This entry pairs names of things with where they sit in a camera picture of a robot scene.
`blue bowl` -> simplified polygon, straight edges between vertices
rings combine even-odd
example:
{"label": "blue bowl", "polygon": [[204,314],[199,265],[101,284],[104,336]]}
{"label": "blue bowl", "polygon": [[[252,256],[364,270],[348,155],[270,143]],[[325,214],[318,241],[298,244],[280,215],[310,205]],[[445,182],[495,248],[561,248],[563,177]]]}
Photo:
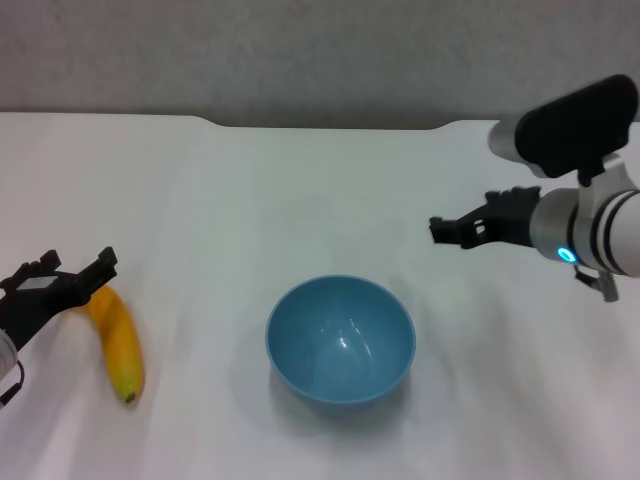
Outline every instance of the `blue bowl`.
{"label": "blue bowl", "polygon": [[287,293],[271,312],[267,353],[274,370],[311,403],[359,406],[391,392],[416,350],[409,314],[388,290],[344,275]]}

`bowl rim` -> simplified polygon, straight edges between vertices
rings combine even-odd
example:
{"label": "bowl rim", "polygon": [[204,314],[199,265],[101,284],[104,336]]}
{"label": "bowl rim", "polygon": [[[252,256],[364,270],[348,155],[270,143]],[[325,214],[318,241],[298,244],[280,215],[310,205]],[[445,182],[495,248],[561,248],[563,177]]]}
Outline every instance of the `bowl rim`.
{"label": "bowl rim", "polygon": [[[389,297],[391,297],[391,299],[393,299],[398,304],[398,306],[400,307],[402,312],[405,314],[406,319],[409,322],[409,329],[411,331],[411,352],[409,354],[409,359],[407,361],[407,365],[405,366],[405,368],[402,371],[402,373],[398,376],[398,378],[396,380],[394,380],[388,387],[386,387],[381,392],[378,392],[378,393],[375,393],[373,395],[369,395],[369,396],[366,396],[366,397],[353,399],[353,400],[331,400],[331,399],[319,397],[319,396],[316,396],[316,395],[311,395],[310,393],[305,392],[304,390],[302,390],[298,386],[296,386],[293,383],[291,383],[289,381],[289,379],[287,379],[287,377],[280,371],[280,368],[278,367],[278,365],[276,365],[276,362],[273,360],[273,356],[271,355],[271,348],[269,347],[269,330],[271,329],[271,320],[273,319],[273,315],[276,312],[276,310],[278,309],[278,307],[280,306],[280,304],[282,303],[282,301],[285,298],[287,298],[291,293],[293,293],[295,290],[297,290],[298,288],[300,288],[300,287],[302,287],[302,286],[304,286],[304,285],[306,285],[308,283],[315,282],[315,281],[318,281],[318,280],[325,280],[325,279],[328,279],[328,278],[348,278],[348,279],[351,279],[351,280],[358,280],[360,282],[365,282],[365,283],[368,283],[369,285],[373,285],[374,287],[380,289],[383,293],[386,293]],[[367,403],[367,402],[376,400],[376,399],[378,399],[380,397],[383,397],[383,396],[387,395],[388,393],[391,393],[393,390],[395,390],[395,388],[398,385],[400,385],[400,383],[402,383],[402,381],[405,379],[405,377],[409,373],[409,369],[411,368],[411,365],[413,364],[413,358],[414,358],[415,353],[416,353],[416,330],[415,330],[415,327],[413,325],[413,320],[411,319],[411,315],[409,315],[409,312],[407,311],[405,306],[402,304],[400,299],[396,295],[394,295],[393,292],[389,291],[388,289],[386,289],[385,287],[383,287],[382,285],[380,285],[380,284],[378,284],[376,282],[373,282],[371,280],[367,280],[366,278],[358,277],[358,276],[355,276],[355,275],[345,275],[345,274],[320,275],[318,277],[313,277],[313,278],[310,278],[309,280],[305,280],[304,282],[301,282],[301,283],[297,284],[295,287],[289,289],[287,291],[287,293],[285,293],[284,295],[282,295],[282,297],[280,297],[280,299],[276,302],[276,304],[274,305],[273,309],[271,310],[271,313],[269,314],[269,320],[267,321],[267,328],[266,328],[265,334],[264,334],[264,341],[265,341],[265,346],[267,348],[267,355],[269,356],[269,361],[271,362],[271,367],[276,372],[276,374],[278,375],[280,380],[282,380],[285,385],[287,385],[291,390],[296,392],[298,395],[300,395],[302,397],[305,397],[305,398],[307,398],[309,400],[312,400],[314,402],[324,403],[324,404],[327,404],[327,405],[357,405],[357,404]]]}

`yellow banana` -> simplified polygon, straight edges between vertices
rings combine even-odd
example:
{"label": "yellow banana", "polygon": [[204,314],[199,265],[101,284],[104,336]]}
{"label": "yellow banana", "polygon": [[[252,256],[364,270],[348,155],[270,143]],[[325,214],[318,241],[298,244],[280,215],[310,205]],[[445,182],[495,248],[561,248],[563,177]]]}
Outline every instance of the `yellow banana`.
{"label": "yellow banana", "polygon": [[98,331],[111,384],[125,403],[133,402],[144,387],[144,361],[129,310],[108,285],[98,289],[80,307]]}

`cable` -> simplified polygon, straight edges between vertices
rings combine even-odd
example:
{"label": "cable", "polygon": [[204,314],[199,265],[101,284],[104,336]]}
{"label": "cable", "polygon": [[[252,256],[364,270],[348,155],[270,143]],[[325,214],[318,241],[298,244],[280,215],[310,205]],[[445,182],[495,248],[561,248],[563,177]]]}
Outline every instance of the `cable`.
{"label": "cable", "polygon": [[0,409],[6,406],[7,403],[9,403],[9,401],[16,395],[16,393],[20,391],[22,385],[24,384],[24,367],[22,366],[22,362],[20,360],[17,361],[17,365],[20,369],[20,381],[18,381],[18,383],[14,384],[9,388],[9,390],[0,395]]}

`table surface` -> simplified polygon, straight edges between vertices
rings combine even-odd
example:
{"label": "table surface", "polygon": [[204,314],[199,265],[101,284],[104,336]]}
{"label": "table surface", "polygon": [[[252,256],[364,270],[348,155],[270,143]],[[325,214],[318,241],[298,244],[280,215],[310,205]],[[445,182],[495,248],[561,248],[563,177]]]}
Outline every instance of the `table surface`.
{"label": "table surface", "polygon": [[[1,275],[51,248],[78,271],[113,246],[148,376],[126,408],[91,325],[54,318],[20,352],[0,478],[638,478],[640,283],[605,304],[533,249],[431,241],[429,217],[485,191],[575,185],[492,156],[491,125],[0,114]],[[631,138],[640,179],[639,126]],[[330,273],[389,288],[418,338],[409,381],[342,419],[292,397],[264,347],[278,298]]]}

